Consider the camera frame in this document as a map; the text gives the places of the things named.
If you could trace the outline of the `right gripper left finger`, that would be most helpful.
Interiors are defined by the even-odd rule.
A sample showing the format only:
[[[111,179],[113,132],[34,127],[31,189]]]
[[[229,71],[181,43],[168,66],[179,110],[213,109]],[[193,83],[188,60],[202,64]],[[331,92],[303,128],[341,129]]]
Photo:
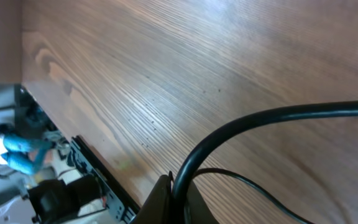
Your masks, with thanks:
[[[166,224],[170,216],[172,174],[161,175],[131,224]]]

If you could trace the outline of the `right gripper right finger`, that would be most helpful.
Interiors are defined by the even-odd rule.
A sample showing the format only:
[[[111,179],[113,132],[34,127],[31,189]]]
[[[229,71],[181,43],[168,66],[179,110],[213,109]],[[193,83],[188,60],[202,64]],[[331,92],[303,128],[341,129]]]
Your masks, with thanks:
[[[219,224],[194,182],[191,182],[184,206],[185,224]]]

